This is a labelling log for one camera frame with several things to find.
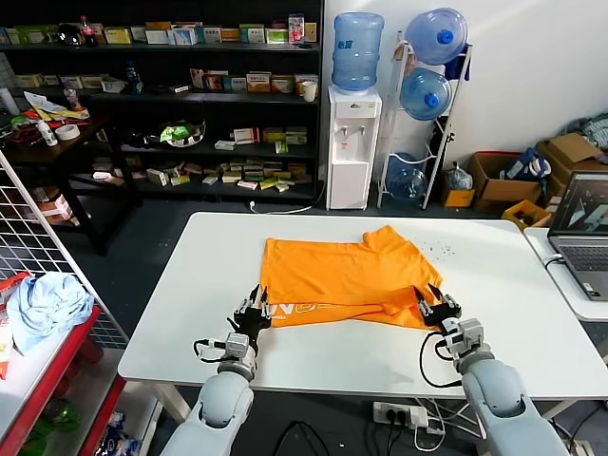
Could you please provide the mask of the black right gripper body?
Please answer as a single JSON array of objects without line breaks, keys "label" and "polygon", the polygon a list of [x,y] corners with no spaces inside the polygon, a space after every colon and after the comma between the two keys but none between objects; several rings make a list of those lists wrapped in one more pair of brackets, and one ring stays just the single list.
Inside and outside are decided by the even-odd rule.
[{"label": "black right gripper body", "polygon": [[450,307],[448,304],[422,307],[422,317],[427,327],[437,328],[441,333],[454,330],[462,315],[459,305]]}]

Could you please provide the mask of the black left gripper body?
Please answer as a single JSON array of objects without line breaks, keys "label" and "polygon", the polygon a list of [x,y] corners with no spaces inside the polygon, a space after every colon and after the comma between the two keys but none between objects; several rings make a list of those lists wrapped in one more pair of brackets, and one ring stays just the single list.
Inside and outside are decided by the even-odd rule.
[{"label": "black left gripper body", "polygon": [[236,311],[234,317],[227,318],[235,333],[247,335],[249,346],[258,352],[257,339],[259,332],[269,329],[272,318],[262,312],[259,308],[248,307],[243,313]]}]

